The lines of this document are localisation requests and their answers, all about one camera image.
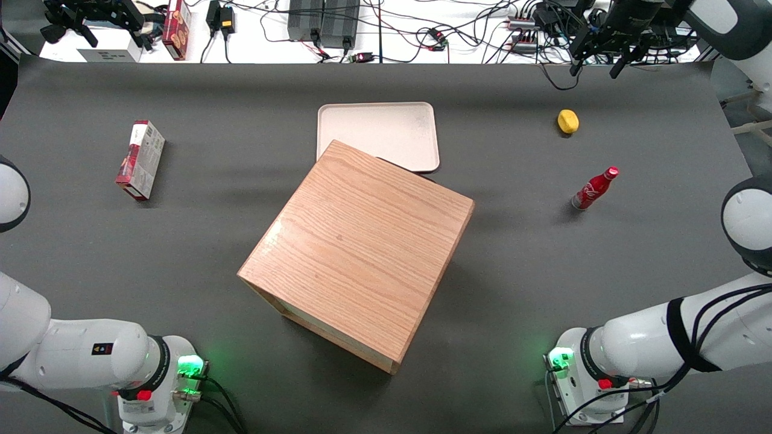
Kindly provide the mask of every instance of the gray table mat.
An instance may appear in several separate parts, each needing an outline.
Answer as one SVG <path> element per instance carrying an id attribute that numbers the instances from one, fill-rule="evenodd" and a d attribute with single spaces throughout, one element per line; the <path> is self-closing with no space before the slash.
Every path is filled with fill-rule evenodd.
<path id="1" fill-rule="evenodd" d="M 709 66 L 618 80 L 587 68 L 568 92 L 535 66 L 25 59 L 20 75 L 0 151 L 25 172 L 32 207 L 0 237 L 0 270 L 47 297 L 55 318 L 187 337 L 253 432 L 549 432 L 541 354 L 562 331 L 748 273 L 720 227 L 723 196 L 748 170 Z M 434 106 L 442 166 L 430 177 L 477 205 L 390 378 L 282 319 L 235 273 L 313 165 L 318 108 L 403 100 Z M 555 127 L 563 108 L 581 121 L 571 138 Z M 113 180 L 143 118 L 168 146 L 152 200 L 137 204 Z M 609 165 L 621 172 L 609 193 L 570 213 L 570 196 Z M 687 378 L 657 432 L 766 432 L 759 378 L 766 368 Z M 102 412 L 99 392 L 53 395 Z M 20 394 L 0 395 L 0 420 L 2 432 L 87 431 Z M 228 429 L 199 405 L 188 432 Z"/>

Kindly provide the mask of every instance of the wood grain surface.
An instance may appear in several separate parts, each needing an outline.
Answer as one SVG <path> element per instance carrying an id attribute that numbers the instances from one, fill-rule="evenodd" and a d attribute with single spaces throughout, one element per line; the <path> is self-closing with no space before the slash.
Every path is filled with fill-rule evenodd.
<path id="1" fill-rule="evenodd" d="M 373 363 L 345 341 L 390 359 L 377 365 L 394 373 L 473 209 L 470 198 L 334 141 L 238 275 L 359 357 Z"/>

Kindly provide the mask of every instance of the red bottle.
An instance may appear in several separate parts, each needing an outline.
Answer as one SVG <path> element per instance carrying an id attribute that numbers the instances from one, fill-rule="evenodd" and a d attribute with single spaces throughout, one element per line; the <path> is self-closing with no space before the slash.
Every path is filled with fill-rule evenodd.
<path id="1" fill-rule="evenodd" d="M 611 185 L 611 180 L 619 175 L 619 170 L 613 166 L 606 169 L 602 175 L 598 175 L 592 178 L 574 197 L 571 198 L 571 204 L 576 209 L 584 211 L 590 208 L 592 202 L 601 197 L 608 186 Z"/>

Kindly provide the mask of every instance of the red box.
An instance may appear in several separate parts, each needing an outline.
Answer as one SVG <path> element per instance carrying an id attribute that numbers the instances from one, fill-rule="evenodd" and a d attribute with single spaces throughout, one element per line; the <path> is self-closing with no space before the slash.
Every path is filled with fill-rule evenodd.
<path id="1" fill-rule="evenodd" d="M 174 60 L 185 60 L 190 36 L 191 11 L 184 0 L 169 0 L 161 41 Z"/>

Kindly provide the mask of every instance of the red button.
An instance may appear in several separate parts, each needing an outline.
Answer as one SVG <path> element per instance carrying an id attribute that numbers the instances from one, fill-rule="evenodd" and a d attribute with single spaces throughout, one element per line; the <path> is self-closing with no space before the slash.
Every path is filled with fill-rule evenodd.
<path id="1" fill-rule="evenodd" d="M 149 390 L 140 390 L 139 392 L 137 392 L 137 400 L 138 401 L 150 401 L 150 397 L 152 395 L 153 395 L 153 392 L 151 392 Z"/>
<path id="2" fill-rule="evenodd" d="M 608 378 L 601 378 L 598 380 L 598 387 L 601 388 L 601 390 L 606 390 L 607 388 L 611 388 L 613 384 L 611 383 L 611 380 Z"/>

